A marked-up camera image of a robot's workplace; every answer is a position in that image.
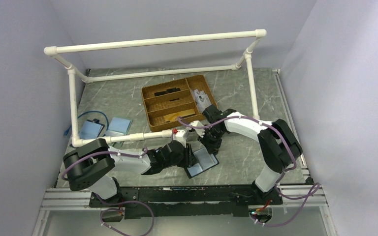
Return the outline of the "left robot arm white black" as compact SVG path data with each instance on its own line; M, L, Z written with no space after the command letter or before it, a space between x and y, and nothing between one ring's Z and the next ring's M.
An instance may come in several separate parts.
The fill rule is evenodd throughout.
M121 202L122 193L118 180L108 176L110 171L155 175L169 167L189 168L196 163L191 146L178 141L156 149L130 152L96 139L63 157L65 170L61 178L68 181L70 190L89 189L114 207Z

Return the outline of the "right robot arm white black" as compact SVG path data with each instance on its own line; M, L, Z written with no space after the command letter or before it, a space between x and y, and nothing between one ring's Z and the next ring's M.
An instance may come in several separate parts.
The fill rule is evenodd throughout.
M210 154L218 154L225 133L240 134L259 143L265 166L253 182L251 193L254 202L265 203L282 173L303 153L289 125L283 119L261 121L234 109L220 111L214 105L207 107L202 114L210 124L198 140Z

